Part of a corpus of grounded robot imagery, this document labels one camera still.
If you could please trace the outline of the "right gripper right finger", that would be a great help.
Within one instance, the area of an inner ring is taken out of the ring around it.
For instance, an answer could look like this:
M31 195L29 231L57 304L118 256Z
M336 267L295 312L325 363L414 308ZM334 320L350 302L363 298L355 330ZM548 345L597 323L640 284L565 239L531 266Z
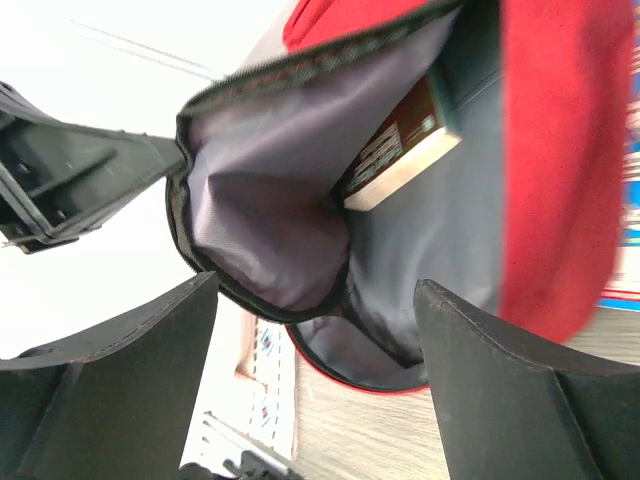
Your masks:
M635 479L639 369L553 343L431 280L414 308L453 479Z

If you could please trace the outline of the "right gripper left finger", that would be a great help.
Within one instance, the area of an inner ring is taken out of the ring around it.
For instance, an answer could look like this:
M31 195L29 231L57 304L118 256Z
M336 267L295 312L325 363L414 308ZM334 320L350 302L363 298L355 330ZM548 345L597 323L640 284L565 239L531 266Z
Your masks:
M173 479L215 320L201 273L1 364L5 479Z

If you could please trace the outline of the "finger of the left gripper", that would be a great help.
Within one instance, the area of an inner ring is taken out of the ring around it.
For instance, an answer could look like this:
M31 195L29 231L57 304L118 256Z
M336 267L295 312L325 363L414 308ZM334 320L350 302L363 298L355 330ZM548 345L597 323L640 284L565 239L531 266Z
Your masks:
M99 229L184 163L171 139L61 122L1 85L1 233L26 254Z

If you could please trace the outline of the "red backpack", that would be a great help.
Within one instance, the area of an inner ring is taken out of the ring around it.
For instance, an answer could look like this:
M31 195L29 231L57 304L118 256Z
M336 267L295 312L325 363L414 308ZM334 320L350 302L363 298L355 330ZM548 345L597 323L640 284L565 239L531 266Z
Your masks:
M178 114L174 242L357 389L427 384L423 279L563 342L615 261L633 48L628 1L300 1ZM460 143L346 209L346 171L432 67Z

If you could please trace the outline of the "yellow paperback book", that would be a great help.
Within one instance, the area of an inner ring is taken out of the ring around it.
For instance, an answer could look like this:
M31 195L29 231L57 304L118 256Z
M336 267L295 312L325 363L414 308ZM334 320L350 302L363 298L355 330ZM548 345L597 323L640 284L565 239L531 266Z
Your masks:
M440 71L417 81L355 157L342 180L344 207L366 212L403 188L461 141Z

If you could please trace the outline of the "blue comic book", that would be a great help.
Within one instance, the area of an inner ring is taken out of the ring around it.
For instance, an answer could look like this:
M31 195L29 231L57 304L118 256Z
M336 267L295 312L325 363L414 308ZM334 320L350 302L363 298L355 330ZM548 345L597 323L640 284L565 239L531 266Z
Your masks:
M604 308L639 311L639 67L632 69L623 168L622 233L617 266L602 291Z

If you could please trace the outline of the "patterned placemat cloth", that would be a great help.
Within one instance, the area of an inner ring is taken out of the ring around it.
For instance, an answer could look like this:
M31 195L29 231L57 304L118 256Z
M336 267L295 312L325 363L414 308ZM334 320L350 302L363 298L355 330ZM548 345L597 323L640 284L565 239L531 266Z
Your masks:
M240 430L287 460L296 456L296 351L286 329L246 316L246 356L239 369L249 380L248 411Z

